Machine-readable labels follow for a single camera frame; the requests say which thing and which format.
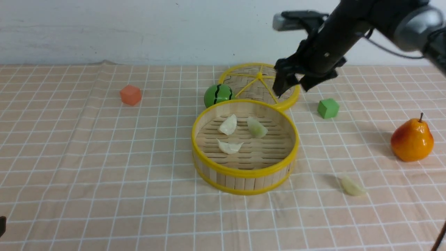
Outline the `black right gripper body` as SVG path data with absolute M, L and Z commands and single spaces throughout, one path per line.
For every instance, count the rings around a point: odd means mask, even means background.
M 329 52 L 325 48 L 317 48 L 314 41 L 303 40 L 294 54 L 277 60 L 274 70 L 292 69 L 300 82 L 307 71 L 325 74 L 332 69 L 336 70 L 346 62 L 347 59 L 341 54 Z

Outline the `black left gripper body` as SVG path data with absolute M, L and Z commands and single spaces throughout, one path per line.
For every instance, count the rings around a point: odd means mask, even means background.
M 0 238 L 6 232 L 6 224 L 7 224 L 6 216 L 0 216 Z

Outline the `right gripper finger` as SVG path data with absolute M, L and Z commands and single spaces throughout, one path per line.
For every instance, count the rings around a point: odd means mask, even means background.
M 276 69 L 276 76 L 273 84 L 273 91 L 277 97 L 281 97 L 292 87 L 299 85 L 296 72 L 292 69 Z
M 305 92 L 307 92 L 315 86 L 337 77 L 338 72 L 335 69 L 332 69 L 325 74 L 318 74 L 307 71 L 300 79 L 300 86 Z

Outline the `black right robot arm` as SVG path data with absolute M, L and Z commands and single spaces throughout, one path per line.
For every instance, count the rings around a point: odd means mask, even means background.
M 277 60 L 273 91 L 280 97 L 300 85 L 308 91 L 336 78 L 345 54 L 361 38 L 378 31 L 404 52 L 418 51 L 445 73 L 445 20 L 428 0 L 341 0 L 332 13 L 283 11 L 273 18 L 276 31 L 306 30 L 294 54 Z

